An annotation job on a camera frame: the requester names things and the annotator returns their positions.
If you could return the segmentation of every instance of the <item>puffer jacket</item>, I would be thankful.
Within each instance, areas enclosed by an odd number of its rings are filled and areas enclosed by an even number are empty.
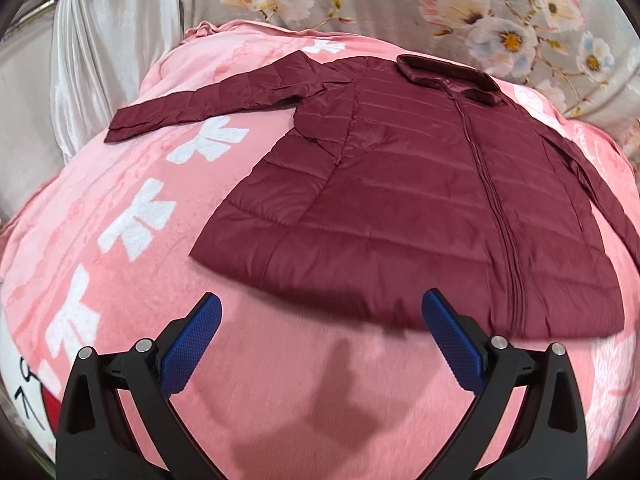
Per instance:
[[[590,200],[636,265],[640,239],[580,149],[485,73],[414,55],[298,51],[120,110],[106,142],[298,103],[294,127],[216,209],[191,256],[299,304],[424,329],[437,286],[490,333],[607,336],[618,280]]]

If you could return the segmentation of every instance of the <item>pink flower print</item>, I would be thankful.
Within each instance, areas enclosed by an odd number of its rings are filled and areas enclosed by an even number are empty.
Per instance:
[[[467,28],[489,15],[490,0],[418,0],[427,23],[446,29]]]

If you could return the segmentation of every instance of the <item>pink bedsheet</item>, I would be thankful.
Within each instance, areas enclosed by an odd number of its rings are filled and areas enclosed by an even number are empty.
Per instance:
[[[350,34],[204,23],[150,70],[138,101],[196,89],[297,49],[321,62],[405,52]],[[500,86],[578,142],[640,227],[634,176],[612,140],[563,119],[531,89]],[[104,134],[92,140],[0,236],[8,327],[31,367],[61,397],[81,346],[127,349],[213,291],[223,302],[222,325],[172,402],[229,478],[415,478],[472,398],[428,334],[310,314],[188,257],[212,211],[286,133],[291,118],[292,109],[241,113],[114,146],[102,143]],[[626,328],[607,339],[564,342],[586,410],[591,470],[640,405],[640,278],[620,240],[597,210],[594,215],[620,279]],[[485,460],[498,455],[520,397],[512,399]],[[138,423],[134,430],[158,460]]]

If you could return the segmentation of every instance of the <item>white satin curtain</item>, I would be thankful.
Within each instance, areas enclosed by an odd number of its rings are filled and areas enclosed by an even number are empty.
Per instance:
[[[49,111],[53,11],[0,43],[0,223],[63,167]]]
[[[142,78],[182,38],[179,0],[59,0],[50,113],[65,161],[138,96]]]

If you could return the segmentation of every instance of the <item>blue gripper pad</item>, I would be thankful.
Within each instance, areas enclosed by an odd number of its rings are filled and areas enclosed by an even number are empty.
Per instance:
[[[460,387],[479,395],[484,389],[482,355],[460,326],[458,314],[437,289],[424,293],[422,318]]]
[[[222,321],[220,298],[211,294],[203,300],[162,358],[158,389],[165,399],[187,385]]]

